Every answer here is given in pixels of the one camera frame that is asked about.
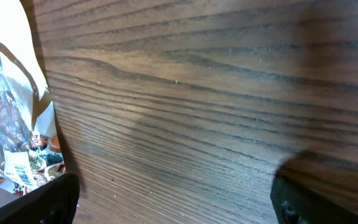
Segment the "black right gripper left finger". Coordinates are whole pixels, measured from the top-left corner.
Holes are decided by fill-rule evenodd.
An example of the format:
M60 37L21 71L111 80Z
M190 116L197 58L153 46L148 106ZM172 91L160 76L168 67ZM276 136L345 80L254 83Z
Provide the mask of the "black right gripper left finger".
M80 181L76 174L64 174L0 207L0 223L67 223L72 224Z

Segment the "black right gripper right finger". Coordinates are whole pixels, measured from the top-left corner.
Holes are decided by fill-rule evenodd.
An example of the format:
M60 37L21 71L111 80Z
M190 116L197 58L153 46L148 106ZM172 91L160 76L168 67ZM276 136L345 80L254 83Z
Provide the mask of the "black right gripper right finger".
M270 199L279 224L358 224L358 215L283 176L273 180Z

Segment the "white brown snack bag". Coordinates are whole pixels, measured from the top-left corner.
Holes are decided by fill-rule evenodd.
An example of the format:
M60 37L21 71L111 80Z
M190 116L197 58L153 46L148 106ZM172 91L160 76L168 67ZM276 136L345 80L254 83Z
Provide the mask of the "white brown snack bag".
M47 81L19 1L0 1L0 188L21 197L65 173Z

